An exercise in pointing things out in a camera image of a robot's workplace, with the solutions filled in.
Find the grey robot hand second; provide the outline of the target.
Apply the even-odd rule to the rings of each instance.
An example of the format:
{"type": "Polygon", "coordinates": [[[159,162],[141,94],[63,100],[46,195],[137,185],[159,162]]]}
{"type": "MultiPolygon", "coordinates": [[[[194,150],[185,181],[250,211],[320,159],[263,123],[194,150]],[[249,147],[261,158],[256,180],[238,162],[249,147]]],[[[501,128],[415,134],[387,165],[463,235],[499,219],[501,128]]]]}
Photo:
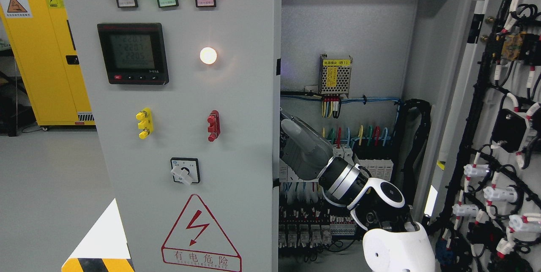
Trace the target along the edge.
{"type": "Polygon", "coordinates": [[[316,180],[333,157],[332,145],[299,117],[280,111],[280,159],[302,180],[316,180]]]}

